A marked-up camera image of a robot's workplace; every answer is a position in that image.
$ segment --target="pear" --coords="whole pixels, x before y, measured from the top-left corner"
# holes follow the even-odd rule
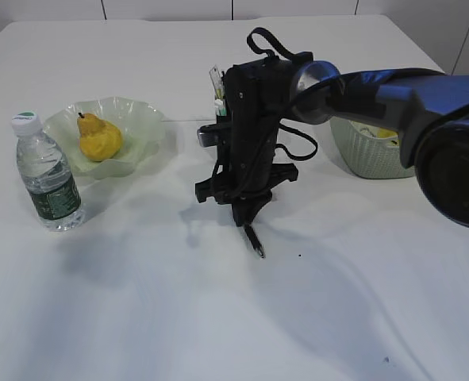
[[[81,134],[79,148],[90,160],[110,159],[123,145],[123,136],[118,127],[96,115],[79,113],[77,126]]]

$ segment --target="plastic water bottle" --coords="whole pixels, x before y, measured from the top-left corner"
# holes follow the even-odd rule
[[[42,223],[59,232],[81,225],[85,213],[67,157],[43,131],[38,115],[12,118],[17,142],[17,168]]]

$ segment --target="bottle label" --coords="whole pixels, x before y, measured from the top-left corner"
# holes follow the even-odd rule
[[[75,186],[74,176],[61,187],[48,193],[29,192],[37,213],[45,220],[59,220],[74,213],[81,206],[81,198]]]

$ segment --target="basket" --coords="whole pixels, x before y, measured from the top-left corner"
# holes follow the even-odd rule
[[[331,132],[348,167],[365,179],[400,179],[414,176],[414,168],[400,164],[397,137],[377,137],[379,128],[334,117]]]

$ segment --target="tabletop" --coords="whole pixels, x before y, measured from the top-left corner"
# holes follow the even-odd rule
[[[197,204],[214,162],[195,136],[213,118],[208,70],[255,59],[255,26],[342,72],[438,68],[382,16],[0,33],[0,381],[469,380],[469,229],[415,179],[356,178],[328,124],[293,123],[321,150],[259,213],[265,260],[228,206]],[[77,178],[87,222],[48,233],[18,178],[10,118],[111,95],[162,110],[166,139],[130,176]]]

